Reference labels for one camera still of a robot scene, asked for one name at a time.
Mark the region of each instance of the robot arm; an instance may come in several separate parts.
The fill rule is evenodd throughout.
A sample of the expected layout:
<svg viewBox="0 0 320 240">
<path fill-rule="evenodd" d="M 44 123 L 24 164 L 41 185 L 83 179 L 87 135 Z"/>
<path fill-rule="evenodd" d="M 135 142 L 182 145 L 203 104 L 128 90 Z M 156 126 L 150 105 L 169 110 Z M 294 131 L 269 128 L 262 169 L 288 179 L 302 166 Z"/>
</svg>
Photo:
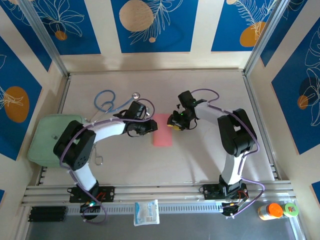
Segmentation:
<svg viewBox="0 0 320 240">
<path fill-rule="evenodd" d="M 95 189 L 99 187 L 99 183 L 93 176 L 88 164 L 94 144 L 100 140 L 111 136 L 122 135 L 129 131 L 135 131 L 141 136 L 156 131 L 158 126 L 152 119 L 144 122 L 128 121 L 128 119 L 141 120 L 145 111 L 147 111 L 145 105 L 138 101 L 133 101 L 128 110 L 123 110 L 114 115 L 113 119 L 124 119 L 123 121 L 111 121 L 84 130 L 76 138 L 76 142 L 72 143 L 66 152 L 63 163 L 71 168 L 77 182 L 93 196 L 95 195 Z M 91 125 L 91 123 L 82 124 L 77 121 L 70 122 L 54 146 L 54 154 L 60 158 L 76 133 L 89 125 Z"/>
<path fill-rule="evenodd" d="M 191 121 L 204 119 L 219 127 L 221 142 L 226 151 L 226 160 L 219 177 L 219 184 L 215 186 L 216 194 L 212 199 L 232 197 L 243 186 L 241 181 L 243 165 L 246 153 L 255 144 L 254 140 L 232 115 L 222 109 L 212 108 L 204 99 L 194 99 L 190 91 L 181 93 L 178 98 L 184 110 L 181 112 L 173 111 L 167 124 L 176 130 L 183 131 L 190 130 Z M 257 137 L 245 110 L 237 109 L 233 111 L 233 115 L 236 115 Z"/>
</svg>

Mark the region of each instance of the white wall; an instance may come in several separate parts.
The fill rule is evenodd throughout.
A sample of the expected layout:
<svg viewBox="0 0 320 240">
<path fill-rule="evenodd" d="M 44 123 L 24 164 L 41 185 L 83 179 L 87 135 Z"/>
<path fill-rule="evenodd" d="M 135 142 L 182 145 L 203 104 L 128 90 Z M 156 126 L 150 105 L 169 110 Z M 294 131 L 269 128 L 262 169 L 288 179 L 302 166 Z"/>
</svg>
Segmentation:
<svg viewBox="0 0 320 240">
<path fill-rule="evenodd" d="M 85 0 L 101 54 L 64 55 L 70 72 L 243 68 L 250 51 L 211 52 L 225 0 L 199 0 L 191 52 L 121 53 L 110 0 Z"/>
<path fill-rule="evenodd" d="M 42 85 L 42 92 L 17 160 L 14 161 L 0 154 L 0 189 L 5 190 L 0 208 L 0 239 L 6 240 L 11 235 L 19 204 L 36 167 L 27 159 L 35 126 L 42 116 L 56 111 L 62 76 L 54 64 L 51 65 L 49 72 L 45 70 L 1 7 L 0 22 L 0 36 Z"/>
<path fill-rule="evenodd" d="M 300 212 L 311 239 L 314 240 L 320 236 L 320 205 L 311 184 L 320 181 L 320 145 L 301 155 L 298 154 L 271 81 L 319 19 L 319 9 L 318 0 L 308 0 L 266 68 L 259 60 L 249 76 L 274 149 L 275 159 L 292 182 Z"/>
</svg>

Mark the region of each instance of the small container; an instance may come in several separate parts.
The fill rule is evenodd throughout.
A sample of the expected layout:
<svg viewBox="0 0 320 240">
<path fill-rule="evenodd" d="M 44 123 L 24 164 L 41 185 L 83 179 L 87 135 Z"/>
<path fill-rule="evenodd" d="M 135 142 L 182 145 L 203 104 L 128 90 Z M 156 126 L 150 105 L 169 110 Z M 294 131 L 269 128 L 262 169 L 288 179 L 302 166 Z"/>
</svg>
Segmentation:
<svg viewBox="0 0 320 240">
<path fill-rule="evenodd" d="M 258 215 L 262 220 L 279 219 L 283 214 L 282 207 L 277 203 L 271 203 L 258 208 Z"/>
<path fill-rule="evenodd" d="M 286 203 L 281 205 L 281 207 L 283 210 L 283 217 L 285 218 L 293 218 L 299 214 L 298 207 L 293 203 Z"/>
</svg>

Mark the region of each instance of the gray floor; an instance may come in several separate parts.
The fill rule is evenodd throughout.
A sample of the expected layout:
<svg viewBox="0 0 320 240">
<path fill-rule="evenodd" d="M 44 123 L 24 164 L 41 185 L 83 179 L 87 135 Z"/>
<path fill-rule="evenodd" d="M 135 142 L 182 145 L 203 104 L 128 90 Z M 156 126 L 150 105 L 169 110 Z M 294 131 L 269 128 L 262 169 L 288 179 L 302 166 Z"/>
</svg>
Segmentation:
<svg viewBox="0 0 320 240">
<path fill-rule="evenodd" d="M 104 225 L 84 223 L 80 216 L 65 222 L 31 223 L 29 240 L 292 240 L 288 218 L 261 220 L 257 202 L 235 219 L 220 213 L 161 214 L 159 225 L 134 226 L 133 215 L 110 215 Z"/>
</svg>

